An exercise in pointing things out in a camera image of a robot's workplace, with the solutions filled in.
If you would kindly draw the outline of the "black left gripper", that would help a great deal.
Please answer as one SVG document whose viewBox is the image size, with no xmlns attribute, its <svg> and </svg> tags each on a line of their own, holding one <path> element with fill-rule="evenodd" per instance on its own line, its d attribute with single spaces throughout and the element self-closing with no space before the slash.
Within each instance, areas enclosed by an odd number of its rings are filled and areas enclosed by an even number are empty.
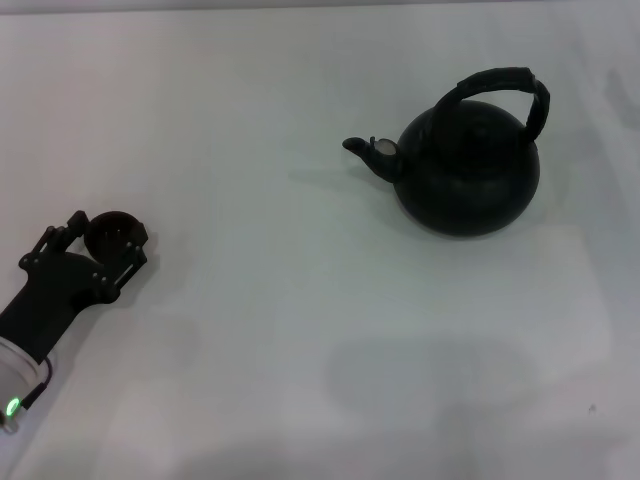
<svg viewBox="0 0 640 480">
<path fill-rule="evenodd" d="M 84 309 L 115 302 L 124 286 L 147 262 L 133 229 L 102 226 L 97 232 L 97 261 L 67 249 L 89 224 L 76 211 L 62 226 L 49 226 L 19 260 L 28 279 L 1 312 L 1 337 L 35 361 L 51 352 Z"/>
</svg>

